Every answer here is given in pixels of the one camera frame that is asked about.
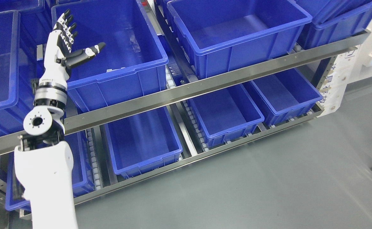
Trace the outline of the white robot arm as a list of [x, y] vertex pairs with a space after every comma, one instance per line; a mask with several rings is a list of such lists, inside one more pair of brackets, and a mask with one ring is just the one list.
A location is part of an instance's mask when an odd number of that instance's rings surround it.
[[72, 193], [73, 156], [61, 118], [66, 82], [40, 80], [34, 108], [25, 116], [14, 150], [15, 174], [30, 202], [34, 229], [77, 229]]

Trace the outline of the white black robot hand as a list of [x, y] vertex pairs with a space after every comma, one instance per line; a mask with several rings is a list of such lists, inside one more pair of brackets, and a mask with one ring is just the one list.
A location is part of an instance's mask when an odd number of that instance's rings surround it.
[[48, 40], [44, 55], [44, 74], [38, 81], [37, 88], [58, 87], [67, 90], [67, 81], [71, 77], [73, 68], [91, 61], [96, 57], [106, 43], [73, 51], [73, 44], [78, 32], [77, 23], [70, 9], [63, 12], [57, 19]]

